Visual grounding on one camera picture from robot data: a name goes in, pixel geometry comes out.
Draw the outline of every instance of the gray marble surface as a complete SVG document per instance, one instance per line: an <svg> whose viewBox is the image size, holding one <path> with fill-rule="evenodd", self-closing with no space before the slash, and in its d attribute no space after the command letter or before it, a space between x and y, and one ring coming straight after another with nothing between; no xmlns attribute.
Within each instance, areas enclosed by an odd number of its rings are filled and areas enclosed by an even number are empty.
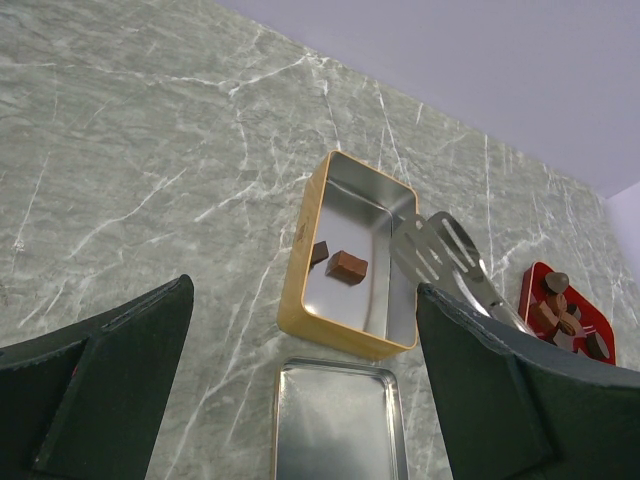
<svg viewBox="0 0 640 480"><path fill-rule="evenodd" d="M470 230L516 302L544 260L640 369L640 295L587 187L208 0L0 5L0 346L180 273L191 328L149 479L269 476L290 355L275 317L305 180L333 148ZM398 377L411 478L449 478L420 349Z"/></svg>

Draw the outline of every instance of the white wall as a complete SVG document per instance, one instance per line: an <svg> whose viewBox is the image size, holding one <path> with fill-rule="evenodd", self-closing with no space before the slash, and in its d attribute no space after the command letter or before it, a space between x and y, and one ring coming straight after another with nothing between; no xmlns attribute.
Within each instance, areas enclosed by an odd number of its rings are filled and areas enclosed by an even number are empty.
<svg viewBox="0 0 640 480"><path fill-rule="evenodd" d="M639 0L217 1L604 197L640 181Z"/></svg>
<svg viewBox="0 0 640 480"><path fill-rule="evenodd" d="M640 182L607 199L607 213L636 283L640 283Z"/></svg>

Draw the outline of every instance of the red tray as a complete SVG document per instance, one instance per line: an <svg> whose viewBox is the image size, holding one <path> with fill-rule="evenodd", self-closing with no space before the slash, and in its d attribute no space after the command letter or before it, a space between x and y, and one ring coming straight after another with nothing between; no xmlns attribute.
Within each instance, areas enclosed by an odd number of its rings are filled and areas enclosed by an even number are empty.
<svg viewBox="0 0 640 480"><path fill-rule="evenodd" d="M529 270L524 274L522 279L522 293L520 294L520 308L518 313L528 324L538 338L543 340L547 339L548 334L543 331L538 325L533 315L529 315L529 309L532 304L541 302L547 299L548 293L544 288L544 277L547 273L554 270L547 264L542 262L535 262ZM604 363L616 364L616 348L615 339L611 325L605 318L605 316L596 307L591 305L580 293L578 293L571 285L565 290L564 296L568 303L574 303L578 306L582 312L580 318L580 324L586 334L597 332L602 336L602 339L607 344L611 356L608 359L600 360ZM588 357L591 357L589 350L587 349L586 340L584 337L575 338L573 340L574 351L580 351Z"/></svg>

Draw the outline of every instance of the metal spatula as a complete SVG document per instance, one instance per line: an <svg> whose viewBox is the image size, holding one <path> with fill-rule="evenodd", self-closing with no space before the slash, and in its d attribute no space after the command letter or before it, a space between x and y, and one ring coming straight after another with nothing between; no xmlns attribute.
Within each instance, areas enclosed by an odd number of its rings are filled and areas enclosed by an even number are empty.
<svg viewBox="0 0 640 480"><path fill-rule="evenodd" d="M428 224L433 227L452 255L456 269L471 294L489 315L521 332L535 336L518 312L502 298L489 280L480 252L462 225L448 212L436 213L428 220Z"/></svg>
<svg viewBox="0 0 640 480"><path fill-rule="evenodd" d="M416 287L423 282L445 290L458 300L465 296L458 288L455 267L431 225L420 215L411 215L393 232L391 258Z"/></svg>
<svg viewBox="0 0 640 480"><path fill-rule="evenodd" d="M459 242L449 233L446 223L456 232ZM391 257L411 282L431 283L459 300L469 301L478 311L534 335L496 291L475 244L447 212L439 212L429 221L417 214L408 217L391 237L390 247Z"/></svg>

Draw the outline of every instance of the brown chocolate piece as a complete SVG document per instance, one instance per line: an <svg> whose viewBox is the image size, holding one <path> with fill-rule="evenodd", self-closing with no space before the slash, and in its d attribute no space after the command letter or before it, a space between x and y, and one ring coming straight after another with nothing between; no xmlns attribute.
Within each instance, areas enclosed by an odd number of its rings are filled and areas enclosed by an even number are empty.
<svg viewBox="0 0 640 480"><path fill-rule="evenodd" d="M577 320L580 320L582 318L582 312L575 303L570 303L569 305L567 305L567 312L576 317Z"/></svg>
<svg viewBox="0 0 640 480"><path fill-rule="evenodd" d="M337 278L349 285L357 285L367 275L368 263L344 250L336 253L327 265L327 275Z"/></svg>
<svg viewBox="0 0 640 480"><path fill-rule="evenodd" d="M549 272L544 276L544 285L552 293L564 293L569 286L569 276L562 272Z"/></svg>
<svg viewBox="0 0 640 480"><path fill-rule="evenodd" d="M547 297L547 304L549 308L551 308L551 311L558 316L562 312L567 311L567 299L561 293L549 295L549 297Z"/></svg>
<svg viewBox="0 0 640 480"><path fill-rule="evenodd" d="M556 317L553 311L551 311L547 302L540 302L537 305L531 305L531 309L529 311L545 333L553 330L558 324L558 317Z"/></svg>
<svg viewBox="0 0 640 480"><path fill-rule="evenodd" d="M570 336L578 335L582 332L582 325L580 322L568 312L561 312L560 315L560 323L558 326L560 330Z"/></svg>
<svg viewBox="0 0 640 480"><path fill-rule="evenodd" d="M609 348L598 332L587 335L587 348L593 358L606 360L610 357Z"/></svg>
<svg viewBox="0 0 640 480"><path fill-rule="evenodd" d="M327 248L327 242L318 242L313 246L313 251L311 252L311 262L310 265L313 267L318 263L329 258L329 248Z"/></svg>

